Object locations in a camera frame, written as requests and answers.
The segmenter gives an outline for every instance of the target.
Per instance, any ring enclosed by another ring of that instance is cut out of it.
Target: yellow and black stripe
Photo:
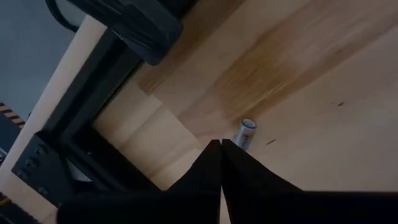
[[[0,112],[6,115],[6,117],[8,117],[14,124],[18,125],[21,129],[25,126],[25,121],[1,101]]]

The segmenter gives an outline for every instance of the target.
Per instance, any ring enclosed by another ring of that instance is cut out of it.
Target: black metal frame
[[[176,16],[180,17],[193,2],[164,1],[163,4],[170,11],[177,10]],[[92,122],[143,63],[142,54],[138,56],[120,36],[112,29],[103,34],[43,130],[30,140],[12,169],[55,206],[86,191],[160,192],[92,127]],[[156,55],[156,48],[148,46],[146,50]],[[73,180],[69,163],[91,183]]]

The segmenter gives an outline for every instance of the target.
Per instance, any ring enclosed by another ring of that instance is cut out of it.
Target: hazard stripe tape
[[[9,198],[5,198],[0,201],[0,206],[6,205],[8,202],[10,202]]]
[[[9,118],[14,124],[18,125],[18,127],[20,127],[21,129],[25,126],[25,121],[3,102],[0,102],[0,112],[2,112],[7,118]]]

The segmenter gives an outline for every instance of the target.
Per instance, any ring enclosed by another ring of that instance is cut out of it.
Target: wood grain
[[[386,33],[398,21],[397,3],[311,2],[264,33],[178,118],[202,141],[219,138]]]

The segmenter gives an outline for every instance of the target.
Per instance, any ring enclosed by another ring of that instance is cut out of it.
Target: black object
[[[93,9],[96,9],[96,6],[102,6],[101,4],[104,2],[118,4],[117,1],[82,2],[90,3]],[[163,4],[164,7],[167,7],[167,12],[169,10],[178,12],[176,16],[181,17],[190,9],[193,2],[165,1]],[[146,6],[149,8],[139,6],[137,10],[160,11],[159,16],[166,17],[165,24],[168,24],[167,21],[172,21],[170,16],[165,15],[166,10],[161,9],[163,5],[152,2],[147,3]],[[146,23],[155,16],[152,12],[148,14],[149,17],[145,18],[144,15],[146,14],[141,14],[136,19]],[[147,35],[146,32],[151,32],[152,29],[153,27],[149,27],[149,30],[146,30],[146,26],[141,27],[138,30],[139,38],[144,38]],[[153,37],[155,39],[151,41],[153,44],[162,44],[167,40],[166,37],[161,35],[159,40]],[[155,54],[154,50],[149,49],[148,52]],[[91,126],[108,102],[141,64],[140,56],[132,51],[119,38],[118,34],[108,29],[69,86],[43,130],[36,133],[30,140],[12,172],[55,206],[59,206],[74,195],[85,192],[135,192],[140,190],[160,192],[148,178]],[[38,149],[48,152],[48,154],[38,153]],[[70,164],[84,173],[91,182],[73,180],[69,170]]]
[[[57,2],[55,0],[45,0],[45,3],[51,12],[51,15],[54,17],[54,19],[59,24],[61,24],[61,26],[67,28],[68,30],[70,30],[72,32],[77,32],[79,27],[74,26],[70,22],[67,21],[67,19],[60,12],[60,9],[58,8]]]
[[[37,220],[0,193],[0,224],[39,224]]]
[[[166,192],[82,195],[65,202],[58,224],[69,223],[218,223],[221,151],[212,141],[187,174]]]
[[[0,112],[0,155],[6,156],[21,129],[4,113]]]
[[[58,224],[218,223],[221,186],[232,224],[398,223],[397,193],[304,192],[223,140],[168,191],[78,197],[60,207]]]
[[[112,29],[143,60],[158,64],[179,38],[182,15],[195,1],[69,0]]]

